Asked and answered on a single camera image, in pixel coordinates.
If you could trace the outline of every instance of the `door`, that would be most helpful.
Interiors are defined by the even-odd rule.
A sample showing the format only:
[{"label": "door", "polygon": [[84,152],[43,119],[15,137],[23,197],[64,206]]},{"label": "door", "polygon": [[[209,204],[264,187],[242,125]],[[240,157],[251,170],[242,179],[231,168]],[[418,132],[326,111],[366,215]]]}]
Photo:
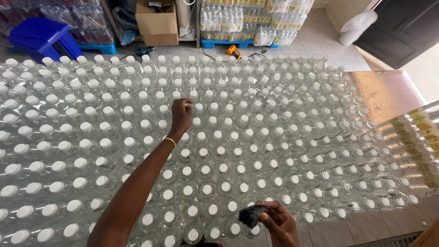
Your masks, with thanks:
[{"label": "door", "polygon": [[439,0],[383,0],[378,20],[354,44],[399,69],[439,43]]}]

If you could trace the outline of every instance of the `white plastic bag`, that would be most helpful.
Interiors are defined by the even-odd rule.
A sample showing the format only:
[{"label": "white plastic bag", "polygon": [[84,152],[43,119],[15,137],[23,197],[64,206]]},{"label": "white plastic bag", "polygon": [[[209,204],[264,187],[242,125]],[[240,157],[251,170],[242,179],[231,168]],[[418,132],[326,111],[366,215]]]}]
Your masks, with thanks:
[{"label": "white plastic bag", "polygon": [[366,29],[372,25],[378,18],[375,11],[371,10],[356,15],[354,18],[348,20],[342,28],[342,35],[339,41],[342,45],[349,46],[356,41]]},{"label": "white plastic bag", "polygon": [[378,18],[378,15],[375,11],[370,10],[368,12],[364,12],[354,16],[354,18],[348,20],[342,27],[342,32],[346,32],[347,30],[355,30],[361,29],[364,25],[370,23],[370,20],[373,20],[374,23]]}]

